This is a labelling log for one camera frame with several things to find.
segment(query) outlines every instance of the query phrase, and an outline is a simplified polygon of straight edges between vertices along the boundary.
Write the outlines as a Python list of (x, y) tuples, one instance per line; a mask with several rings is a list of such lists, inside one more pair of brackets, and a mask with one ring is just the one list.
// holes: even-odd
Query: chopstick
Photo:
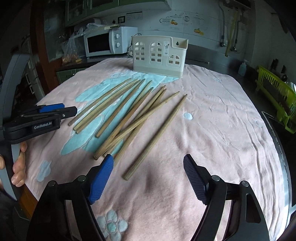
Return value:
[[(147, 105), (140, 111), (139, 114), (137, 114), (137, 116), (134, 118), (133, 121), (137, 120), (139, 117), (141, 117), (151, 106), (152, 104), (155, 103), (156, 99), (159, 97), (159, 95), (162, 93), (162, 91), (165, 89), (165, 85), (153, 96), (153, 98), (147, 103)], [(105, 153), (104, 156), (106, 154), (111, 154), (114, 149), (116, 148), (117, 144), (114, 145), (113, 147), (109, 148)]]
[(135, 104), (143, 97), (143, 95), (145, 94), (145, 92), (147, 91), (147, 89), (149, 88), (149, 85), (151, 84), (152, 80), (150, 80), (148, 82), (148, 84), (144, 87), (144, 89), (141, 91), (141, 93), (137, 96), (136, 100), (133, 102), (133, 104), (131, 105), (131, 107), (129, 108), (128, 111), (130, 111), (134, 106)]
[(96, 108), (94, 108), (90, 113), (87, 114), (73, 129), (79, 134), (90, 122), (92, 122), (101, 112), (103, 112), (106, 108), (108, 108), (115, 100), (117, 100), (120, 96), (124, 95), (127, 91), (129, 91), (132, 87), (136, 85), (136, 81), (132, 81), (126, 86), (122, 87), (120, 90), (116, 91), (113, 95), (104, 100), (101, 104), (99, 104)]
[[(131, 123), (127, 128), (125, 128), (123, 131), (121, 131), (117, 136), (113, 138), (113, 140), (109, 143), (109, 145), (106, 145), (104, 147), (103, 153), (108, 150), (111, 146), (115, 145), (119, 141), (121, 141), (128, 133), (130, 133), (133, 129), (135, 129), (139, 124), (141, 124), (144, 120), (146, 120), (149, 116), (151, 116), (158, 108), (163, 106), (165, 103), (170, 101), (173, 97), (175, 97), (177, 94), (179, 94), (180, 91), (174, 93), (167, 99), (165, 99), (163, 102), (161, 102), (159, 105), (155, 106), (153, 109), (148, 111), (146, 114), (142, 115), (139, 119), (135, 120), (133, 123)], [(94, 158), (97, 160), (103, 153), (96, 152), (94, 154)]]
[(175, 107), (175, 109), (170, 114), (169, 118), (165, 121), (163, 126), (160, 128), (160, 130), (157, 132), (157, 134), (153, 137), (153, 139), (149, 142), (145, 150), (142, 152), (142, 154), (139, 156), (139, 158), (132, 164), (132, 166), (127, 170), (127, 172), (123, 175), (123, 179), (128, 181), (131, 176), (135, 173), (137, 168), (141, 165), (143, 160), (147, 157), (150, 150), (154, 147), (156, 142), (159, 140), (161, 135), (164, 133), (166, 128), (169, 126), (169, 124), (172, 122), (173, 118), (175, 117), (176, 113), (181, 108), (182, 104), (184, 103), (185, 99), (187, 97), (187, 94), (181, 99), (181, 101), (178, 103), (178, 105)]
[[(155, 102), (153, 103), (153, 105), (150, 108), (155, 107), (156, 105), (158, 105), (161, 101), (161, 98), (163, 97), (163, 95), (165, 94), (166, 89), (161, 90), (160, 95), (157, 97), (157, 99), (155, 100)], [(122, 158), (124, 152), (126, 151), (126, 149), (128, 148), (128, 146), (130, 145), (130, 143), (133, 141), (133, 139), (135, 138), (135, 136), (137, 135), (137, 133), (140, 131), (140, 129), (142, 128), (142, 126), (144, 125), (144, 123), (146, 122), (143, 121), (140, 125), (138, 125), (133, 132), (131, 133), (131, 135), (127, 138), (127, 140), (124, 142), (122, 148), (120, 149), (120, 151), (117, 153), (116, 157), (114, 157), (114, 165), (116, 166), (117, 163), (120, 161), (120, 159)]]
[(116, 108), (116, 110), (112, 113), (112, 115), (108, 118), (108, 120), (104, 123), (104, 125), (99, 129), (99, 131), (96, 134), (96, 138), (99, 138), (100, 135), (102, 135), (104, 130), (110, 125), (110, 123), (115, 118), (115, 116), (121, 111), (124, 105), (128, 102), (128, 100), (133, 96), (133, 94), (139, 89), (139, 87), (143, 83), (144, 83), (144, 80), (142, 80), (139, 84), (137, 84), (136, 87), (133, 89), (133, 91), (130, 92), (129, 95), (124, 99), (124, 101)]
[(105, 151), (109, 148), (110, 142), (112, 142), (113, 138), (120, 132), (121, 128), (125, 125), (125, 123), (131, 118), (131, 116), (135, 113), (135, 111), (139, 108), (142, 102), (147, 98), (153, 88), (151, 88), (136, 104), (135, 106), (128, 112), (128, 114), (121, 120), (118, 126), (113, 130), (110, 136), (105, 140), (105, 142), (99, 147), (99, 149), (95, 152), (94, 158), (97, 160), (101, 155), (105, 153)]
[(114, 88), (112, 88), (111, 90), (109, 90), (108, 92), (106, 92), (105, 94), (103, 94), (101, 97), (99, 97), (97, 100), (95, 100), (94, 102), (92, 102), (89, 106), (85, 107), (84, 110), (82, 110), (77, 116), (75, 116), (69, 123), (68, 126), (71, 126), (75, 123), (75, 121), (77, 121), (81, 116), (83, 116), (88, 110), (90, 110), (92, 107), (94, 107), (97, 103), (99, 103), (102, 99), (104, 99), (106, 96), (108, 96), (109, 94), (111, 94), (114, 90), (116, 90), (117, 88), (119, 88), (120, 86), (124, 85), (126, 82), (128, 82), (129, 80), (131, 80), (131, 78), (123, 81), (122, 83), (116, 85)]

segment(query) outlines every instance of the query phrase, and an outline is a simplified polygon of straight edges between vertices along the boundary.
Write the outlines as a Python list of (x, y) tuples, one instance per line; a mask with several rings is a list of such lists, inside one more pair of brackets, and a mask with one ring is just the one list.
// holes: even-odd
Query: countertop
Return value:
[(131, 58), (131, 57), (129, 57), (126, 53), (124, 53), (124, 54), (101, 55), (101, 56), (83, 58), (78, 63), (68, 63), (65, 65), (62, 65), (59, 69), (57, 69), (57, 72), (63, 71), (63, 70), (69, 70), (69, 69), (88, 68), (107, 58)]

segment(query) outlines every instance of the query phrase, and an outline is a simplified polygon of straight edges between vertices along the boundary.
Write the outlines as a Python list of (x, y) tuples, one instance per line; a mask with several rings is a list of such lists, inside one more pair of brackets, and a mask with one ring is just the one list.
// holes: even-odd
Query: green dish rack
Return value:
[[(279, 77), (259, 66), (259, 76), (256, 80), (256, 91), (261, 90), (277, 109), (277, 119), (285, 125), (285, 129), (294, 134), (296, 132), (296, 93)], [(264, 87), (264, 81), (267, 81), (278, 91), (283, 101), (289, 108), (288, 114), (283, 105), (279, 103), (274, 96)]]

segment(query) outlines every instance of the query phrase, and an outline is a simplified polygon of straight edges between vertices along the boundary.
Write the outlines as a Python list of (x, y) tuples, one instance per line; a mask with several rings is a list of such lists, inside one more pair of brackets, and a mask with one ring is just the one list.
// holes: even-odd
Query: dish rack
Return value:
[(277, 119), (285, 125), (286, 130), (294, 134), (296, 132), (296, 93), (279, 77), (264, 67), (259, 66), (258, 72), (256, 91), (260, 89), (265, 94), (277, 109)]
[(133, 70), (182, 77), (188, 39), (132, 36)]

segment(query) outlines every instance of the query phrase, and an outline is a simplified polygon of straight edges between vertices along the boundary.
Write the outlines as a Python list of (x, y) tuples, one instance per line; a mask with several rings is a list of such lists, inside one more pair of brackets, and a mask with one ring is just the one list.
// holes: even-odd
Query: wall cabinet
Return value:
[(118, 5), (118, 0), (88, 0), (87, 15), (90, 16)]
[(123, 12), (171, 10), (171, 6), (172, 0), (66, 0), (65, 25)]
[(66, 16), (65, 25), (69, 26), (72, 23), (83, 20), (86, 17), (87, 0), (67, 0), (66, 1)]
[(143, 2), (167, 2), (166, 0), (119, 0), (119, 6)]

